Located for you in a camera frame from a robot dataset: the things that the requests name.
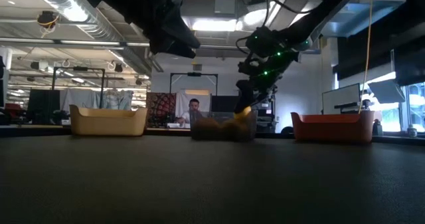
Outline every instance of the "wall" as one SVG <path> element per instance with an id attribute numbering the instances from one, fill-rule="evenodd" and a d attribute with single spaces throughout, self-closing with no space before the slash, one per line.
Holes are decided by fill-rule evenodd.
<path id="1" fill-rule="evenodd" d="M 320 113 L 321 69 L 320 55 L 302 55 L 301 62 L 293 62 L 276 84 L 276 116 L 279 117 L 277 133 L 286 126 L 292 126 L 291 112 Z"/>
<path id="2" fill-rule="evenodd" d="M 381 65 L 376 68 L 371 68 L 367 71 L 366 82 L 374 78 L 381 77 L 382 75 L 391 73 L 392 71 L 394 71 L 394 68 L 393 68 L 393 65 L 391 65 L 391 63 Z M 339 87 L 342 88 L 342 87 L 349 86 L 356 83 L 363 84 L 364 80 L 365 80 L 365 73 L 361 72 L 359 74 L 355 74 L 348 78 L 341 79 L 339 81 Z"/>
<path id="3" fill-rule="evenodd" d="M 173 81 L 178 79 L 178 77 L 179 75 L 174 75 Z M 214 76 L 209 76 L 209 78 L 214 83 L 216 82 Z M 247 76 L 243 74 L 218 74 L 218 95 L 238 95 L 236 82 L 245 78 L 247 78 Z M 169 92 L 169 79 L 169 73 L 152 73 L 151 92 Z M 178 92 L 182 89 L 201 89 L 210 90 L 212 94 L 215 94 L 215 84 L 213 84 L 211 80 L 205 76 L 188 77 L 182 75 L 182 77 L 171 86 L 171 92 Z"/>
<path id="4" fill-rule="evenodd" d="M 7 84 L 9 82 L 9 70 L 12 64 L 12 55 L 13 52 L 8 48 L 0 48 L 0 56 L 3 57 L 3 64 L 6 66 L 4 69 L 3 77 L 0 77 L 0 82 L 3 83 L 3 99 L 2 103 L 6 104 L 6 95 L 7 95 Z"/>

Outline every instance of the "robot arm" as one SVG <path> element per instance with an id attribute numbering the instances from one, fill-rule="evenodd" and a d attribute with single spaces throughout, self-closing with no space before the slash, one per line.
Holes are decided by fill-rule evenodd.
<path id="1" fill-rule="evenodd" d="M 195 57 L 192 49 L 199 48 L 201 44 L 181 18 L 183 0 L 88 0 L 94 7 L 100 1 L 123 15 L 127 23 L 143 29 L 153 53 Z"/>
<path id="2" fill-rule="evenodd" d="M 243 113 L 277 91 L 275 83 L 293 61 L 298 61 L 300 51 L 305 51 L 319 38 L 321 30 L 350 0 L 323 0 L 300 20 L 281 31 L 271 31 L 263 26 L 246 39 L 250 53 L 239 63 L 239 72 L 247 74 L 248 80 L 236 85 L 241 97 L 234 109 Z"/>
<path id="3" fill-rule="evenodd" d="M 128 23 L 135 23 L 143 29 L 150 40 L 153 53 L 195 57 L 192 49 L 200 43 L 184 24 L 180 15 L 183 0 L 88 0 L 93 6 L 105 1 L 121 13 Z M 307 50 L 320 36 L 325 24 L 350 0 L 323 0 L 306 16 L 281 31 L 271 31 L 262 26 L 246 37 L 250 53 L 240 62 L 239 72 L 247 74 L 248 80 L 239 80 L 237 87 L 241 97 L 234 109 L 235 114 L 243 113 L 248 107 L 263 101 L 277 91 L 276 81 L 299 52 Z"/>

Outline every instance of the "window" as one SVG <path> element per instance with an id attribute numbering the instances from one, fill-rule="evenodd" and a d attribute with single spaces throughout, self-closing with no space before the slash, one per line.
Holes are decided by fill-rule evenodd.
<path id="1" fill-rule="evenodd" d="M 399 109 L 399 103 L 392 103 L 392 104 L 381 104 L 379 103 L 378 99 L 375 97 L 371 89 L 369 88 L 370 83 L 372 82 L 381 82 L 384 80 L 390 80 L 395 79 L 396 73 L 391 72 L 384 76 L 372 79 L 368 82 L 366 82 L 365 85 L 365 94 L 363 95 L 363 100 L 370 100 L 371 105 L 369 106 L 370 110 L 372 111 L 381 111 L 382 112 L 382 130 L 385 132 L 399 132 L 401 131 L 400 127 L 400 109 Z"/>
<path id="2" fill-rule="evenodd" d="M 425 82 L 409 85 L 408 91 L 410 124 L 425 132 Z"/>

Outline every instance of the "black table surface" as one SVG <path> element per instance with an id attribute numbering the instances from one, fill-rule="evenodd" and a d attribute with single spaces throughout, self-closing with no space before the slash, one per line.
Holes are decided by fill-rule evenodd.
<path id="1" fill-rule="evenodd" d="M 425 223 L 425 148 L 3 138 L 0 223 Z"/>

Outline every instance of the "ceiling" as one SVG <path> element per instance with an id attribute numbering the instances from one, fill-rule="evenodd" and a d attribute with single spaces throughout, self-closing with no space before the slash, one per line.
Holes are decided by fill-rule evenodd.
<path id="1" fill-rule="evenodd" d="M 290 2 L 290 0 L 280 0 L 281 2 Z M 203 2 L 211 3 L 214 0 L 203 0 Z M 321 0 L 296 0 L 296 3 L 292 4 L 294 7 L 297 5 L 299 9 L 310 9 L 318 5 Z M 391 12 L 394 7 L 397 7 L 403 2 L 403 0 L 377 0 L 377 8 L 375 8 L 375 20 L 379 19 L 385 12 Z M 248 6 L 248 11 L 265 10 L 266 4 L 258 4 Z M 369 10 L 367 0 L 353 0 L 350 4 L 344 7 L 335 17 L 329 22 L 324 28 L 324 34 L 327 36 L 347 36 L 365 25 L 364 14 Z M 41 14 L 42 11 L 55 11 L 46 0 L 0 0 L 0 37 L 20 37 L 20 38 L 32 38 L 39 39 L 58 39 L 58 40 L 78 40 L 78 41 L 92 41 L 93 38 L 85 33 L 79 25 L 81 23 L 71 22 L 67 20 L 63 15 L 60 16 L 58 24 L 54 28 L 53 32 L 46 33 L 46 30 L 38 25 L 35 20 Z M 111 24 L 112 28 L 116 31 L 121 40 L 125 41 L 137 41 L 137 42 L 148 42 L 148 40 L 141 35 L 141 30 L 133 25 L 129 25 L 124 21 L 122 15 L 111 8 L 109 5 L 101 2 L 96 12 L 99 12 L 101 16 L 106 18 L 107 22 Z M 190 13 L 184 13 L 184 19 L 193 25 L 198 17 L 191 17 Z M 294 15 L 293 13 L 284 12 L 279 6 L 271 3 L 270 7 L 270 18 L 268 25 L 273 29 L 283 29 L 288 26 L 294 20 L 299 19 L 300 16 Z M 258 19 L 256 22 L 250 25 L 246 24 L 246 17 L 241 17 L 240 21 L 244 22 L 243 31 L 194 31 L 195 36 L 201 42 L 202 45 L 221 45 L 231 46 L 234 48 L 235 42 L 241 37 L 248 36 L 257 26 L 263 22 L 263 19 Z M 134 71 L 130 66 L 123 64 L 123 72 L 117 73 L 110 70 L 114 67 L 114 63 L 123 63 L 123 58 L 111 53 L 108 49 L 70 49 L 69 47 L 64 48 L 49 48 L 42 45 L 34 47 L 26 46 L 12 46 L 13 49 L 13 64 L 11 69 L 11 84 L 22 84 L 22 85 L 35 85 L 49 87 L 51 85 L 52 78 L 49 77 L 51 73 L 48 70 L 31 70 L 30 64 L 34 61 L 47 60 L 50 65 L 62 66 L 64 61 L 69 61 L 70 66 L 87 66 L 90 68 L 104 68 L 107 72 L 107 80 L 105 86 L 107 87 L 131 87 L 140 88 L 141 93 L 146 93 L 150 88 L 150 81 L 146 78 L 143 79 L 143 84 L 136 85 L 137 72 L 141 73 L 139 77 L 144 77 L 143 74 L 150 76 L 150 71 L 141 72 L 138 70 Z M 140 60 L 143 62 L 147 59 L 149 53 L 146 53 L 143 47 L 130 48 Z M 213 73 L 237 73 L 237 64 L 242 61 L 244 55 L 235 49 L 199 49 L 197 50 L 198 57 L 195 60 L 188 58 L 176 57 L 173 55 L 158 54 L 151 57 L 156 66 L 151 68 L 154 72 L 189 72 L 192 69 L 191 64 L 197 62 L 203 64 L 203 72 L 209 70 Z M 35 75 L 34 82 L 28 82 L 27 76 Z M 78 76 L 92 76 L 97 77 L 96 74 L 75 74 Z M 64 76 L 56 82 L 56 85 L 66 86 L 77 84 L 72 83 L 72 78 Z M 90 79 L 91 82 L 84 84 L 78 84 L 78 86 L 93 86 L 98 87 L 100 80 Z"/>

